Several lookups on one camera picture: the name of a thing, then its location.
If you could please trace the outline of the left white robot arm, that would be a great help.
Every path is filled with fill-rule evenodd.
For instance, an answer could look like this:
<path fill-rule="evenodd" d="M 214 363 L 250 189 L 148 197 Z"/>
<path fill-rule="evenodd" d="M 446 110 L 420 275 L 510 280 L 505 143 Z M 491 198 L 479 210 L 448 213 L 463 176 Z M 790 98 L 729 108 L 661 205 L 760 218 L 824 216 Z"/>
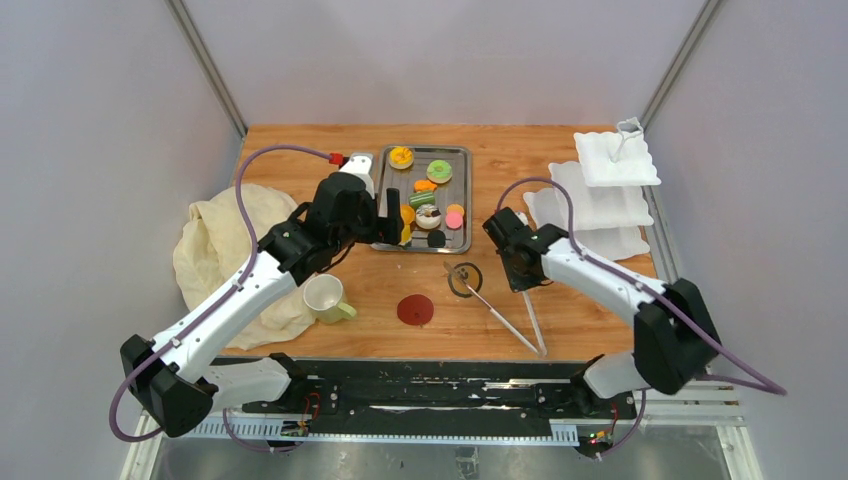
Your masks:
<path fill-rule="evenodd" d="M 340 263 L 354 244 L 399 243 L 400 193 L 389 188 L 382 199 L 384 215 L 363 175 L 330 174 L 312 201 L 255 239 L 246 262 L 198 308 L 151 340 L 128 338 L 119 350 L 125 379 L 109 411 L 114 435 L 133 439 L 115 418 L 125 392 L 156 421 L 158 432 L 172 438 L 190 432 L 213 411 L 243 403 L 270 401 L 283 413 L 298 411 L 306 386 L 276 358 L 241 364 L 235 373 L 209 368 L 263 310 Z"/>

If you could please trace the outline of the white chocolate donut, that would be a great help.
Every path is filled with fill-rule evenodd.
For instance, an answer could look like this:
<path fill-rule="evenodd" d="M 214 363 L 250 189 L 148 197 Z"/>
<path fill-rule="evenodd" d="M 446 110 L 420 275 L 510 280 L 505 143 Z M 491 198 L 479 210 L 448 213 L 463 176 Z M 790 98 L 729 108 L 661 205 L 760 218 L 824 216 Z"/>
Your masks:
<path fill-rule="evenodd" d="M 442 213 L 435 204 L 422 204 L 415 212 L 415 223 L 424 230 L 436 229 L 441 225 Z"/>

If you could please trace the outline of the pink macaron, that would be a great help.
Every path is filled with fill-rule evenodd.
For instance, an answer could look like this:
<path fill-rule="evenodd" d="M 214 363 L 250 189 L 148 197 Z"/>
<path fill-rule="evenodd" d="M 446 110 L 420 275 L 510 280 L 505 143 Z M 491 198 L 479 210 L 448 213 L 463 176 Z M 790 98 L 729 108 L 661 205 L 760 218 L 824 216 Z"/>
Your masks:
<path fill-rule="evenodd" d="M 445 215 L 444 223 L 450 230 L 460 230 L 464 225 L 464 216 L 457 211 L 448 212 Z"/>

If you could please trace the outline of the metal serving tongs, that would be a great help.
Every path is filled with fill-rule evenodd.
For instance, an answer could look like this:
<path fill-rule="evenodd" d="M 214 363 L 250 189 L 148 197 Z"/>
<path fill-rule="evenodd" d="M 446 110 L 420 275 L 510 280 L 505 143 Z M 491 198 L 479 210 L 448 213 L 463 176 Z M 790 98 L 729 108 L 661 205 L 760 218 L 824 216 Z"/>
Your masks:
<path fill-rule="evenodd" d="M 455 273 L 455 271 L 453 269 L 454 265 L 455 264 L 451 264 L 447 261 L 443 262 L 443 267 L 446 270 L 447 274 L 449 274 L 449 273 L 454 274 Z M 522 292 L 521 298 L 523 299 L 523 302 L 525 304 L 527 315 L 528 315 L 528 318 L 530 320 L 530 324 L 532 326 L 533 334 L 535 336 L 534 341 L 529 340 L 524 334 L 522 334 L 518 330 L 518 328 L 510 320 L 508 320 L 504 316 L 504 314 L 501 311 L 499 311 L 489 300 L 487 300 L 482 295 L 481 289 L 479 291 L 475 291 L 472 288 L 469 288 L 469 290 L 473 294 L 473 296 L 471 298 L 475 298 L 478 301 L 480 301 L 485 306 L 487 311 L 504 328 L 506 328 L 514 337 L 516 337 L 517 340 L 522 345 L 524 345 L 533 354 L 535 354 L 537 357 L 540 357 L 540 358 L 546 357 L 548 355 L 548 348 L 547 348 L 546 342 L 544 340 L 542 329 L 541 329 L 541 326 L 539 324 L 539 320 L 538 320 L 534 305 L 532 303 L 532 300 L 530 299 L 529 294 L 527 292 Z"/>

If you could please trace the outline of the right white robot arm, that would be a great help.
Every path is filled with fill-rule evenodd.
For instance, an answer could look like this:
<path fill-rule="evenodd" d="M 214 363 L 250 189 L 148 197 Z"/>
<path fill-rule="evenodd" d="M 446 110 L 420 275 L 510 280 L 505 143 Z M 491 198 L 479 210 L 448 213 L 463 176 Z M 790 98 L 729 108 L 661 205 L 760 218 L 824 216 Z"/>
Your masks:
<path fill-rule="evenodd" d="M 532 229 L 510 208 L 497 211 L 483 229 L 513 291 L 560 283 L 631 326 L 632 351 L 600 355 L 571 377 L 571 400 L 580 414 L 597 416 L 612 397 L 627 391 L 674 395 L 717 357 L 721 341 L 692 282 L 636 274 L 597 256 L 556 225 Z"/>

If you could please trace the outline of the white three-tier dessert stand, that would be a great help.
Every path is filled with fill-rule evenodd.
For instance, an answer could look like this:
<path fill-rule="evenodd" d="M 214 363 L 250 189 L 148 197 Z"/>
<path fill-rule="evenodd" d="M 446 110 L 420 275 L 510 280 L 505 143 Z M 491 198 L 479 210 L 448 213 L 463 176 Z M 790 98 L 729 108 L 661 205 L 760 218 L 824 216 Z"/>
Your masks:
<path fill-rule="evenodd" d="M 573 135 L 578 159 L 548 165 L 553 186 L 526 192 L 523 200 L 534 224 L 572 226 L 576 240 L 614 261 L 650 252 L 643 230 L 654 224 L 644 199 L 644 187 L 661 179 L 636 117 L 620 121 L 614 131 Z"/>

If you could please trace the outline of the steel baking tray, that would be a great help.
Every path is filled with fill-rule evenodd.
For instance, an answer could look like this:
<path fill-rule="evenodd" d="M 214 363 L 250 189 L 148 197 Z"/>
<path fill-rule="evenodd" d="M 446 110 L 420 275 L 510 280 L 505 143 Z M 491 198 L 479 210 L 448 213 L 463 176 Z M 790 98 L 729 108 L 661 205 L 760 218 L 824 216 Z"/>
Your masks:
<path fill-rule="evenodd" d="M 399 192 L 402 219 L 397 245 L 382 251 L 460 254 L 472 243 L 472 155 L 456 146 L 390 145 L 374 167 L 379 193 Z"/>

